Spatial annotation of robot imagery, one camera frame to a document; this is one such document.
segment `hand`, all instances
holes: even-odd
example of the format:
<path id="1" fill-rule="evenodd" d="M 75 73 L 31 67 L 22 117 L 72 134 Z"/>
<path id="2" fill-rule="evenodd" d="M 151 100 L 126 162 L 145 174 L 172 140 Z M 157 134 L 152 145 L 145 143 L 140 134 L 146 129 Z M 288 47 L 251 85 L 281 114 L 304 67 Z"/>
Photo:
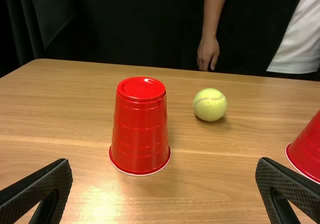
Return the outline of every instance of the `hand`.
<path id="1" fill-rule="evenodd" d="M 209 64 L 211 70 L 214 70 L 218 60 L 219 53 L 219 43 L 216 37 L 207 38 L 203 36 L 201 38 L 197 52 L 197 64 L 199 70 L 208 71 Z"/>

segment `person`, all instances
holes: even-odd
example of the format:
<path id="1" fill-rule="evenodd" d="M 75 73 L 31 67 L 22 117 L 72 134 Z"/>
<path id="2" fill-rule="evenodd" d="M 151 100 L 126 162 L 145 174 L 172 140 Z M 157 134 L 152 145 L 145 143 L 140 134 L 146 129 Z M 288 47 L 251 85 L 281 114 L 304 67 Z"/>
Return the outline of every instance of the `person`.
<path id="1" fill-rule="evenodd" d="M 267 75 L 312 79 L 319 67 L 320 0 L 300 0 Z"/>
<path id="2" fill-rule="evenodd" d="M 215 40 L 202 35 L 199 69 L 209 65 L 223 73 L 316 80 L 319 19 L 320 0 L 226 0 Z"/>
<path id="3" fill-rule="evenodd" d="M 215 69 L 219 56 L 217 29 L 221 11 L 226 0 L 204 0 L 202 38 L 197 50 L 197 65 L 199 70 Z"/>

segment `red plastic cup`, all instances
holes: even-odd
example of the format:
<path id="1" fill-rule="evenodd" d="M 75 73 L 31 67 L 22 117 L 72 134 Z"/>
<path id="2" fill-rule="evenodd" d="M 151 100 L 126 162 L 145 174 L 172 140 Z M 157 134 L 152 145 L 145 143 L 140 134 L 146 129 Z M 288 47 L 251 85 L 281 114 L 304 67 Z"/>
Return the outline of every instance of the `red plastic cup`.
<path id="1" fill-rule="evenodd" d="M 320 184 L 320 110 L 285 150 L 294 168 Z"/>
<path id="2" fill-rule="evenodd" d="M 150 175 L 169 162 L 166 88 L 159 80 L 134 77 L 116 90 L 112 144 L 113 166 L 130 175 Z"/>

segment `white shirt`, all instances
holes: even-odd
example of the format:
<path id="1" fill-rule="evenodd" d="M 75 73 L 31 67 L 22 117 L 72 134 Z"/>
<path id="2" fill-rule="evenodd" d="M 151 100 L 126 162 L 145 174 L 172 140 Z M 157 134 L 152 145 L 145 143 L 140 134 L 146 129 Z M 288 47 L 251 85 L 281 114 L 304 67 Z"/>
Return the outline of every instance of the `white shirt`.
<path id="1" fill-rule="evenodd" d="M 267 71 L 306 74 L 320 67 L 320 0 L 300 0 Z"/>

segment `wood grain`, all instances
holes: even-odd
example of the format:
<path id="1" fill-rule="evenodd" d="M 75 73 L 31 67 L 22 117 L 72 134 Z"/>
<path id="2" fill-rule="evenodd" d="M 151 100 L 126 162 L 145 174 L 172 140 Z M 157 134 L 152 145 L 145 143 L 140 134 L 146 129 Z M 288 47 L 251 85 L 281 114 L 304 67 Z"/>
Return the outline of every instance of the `wood grain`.
<path id="1" fill-rule="evenodd" d="M 167 89 L 172 159 L 147 177 L 122 174 L 108 158 L 116 87 L 131 76 Z M 214 123 L 192 112 L 195 94 L 208 87 L 228 101 Z M 318 110 L 319 89 L 310 81 L 36 60 L 0 79 L 0 189 L 64 157 L 74 181 L 61 223 L 269 223 L 257 161 L 290 167 L 284 148 Z"/>

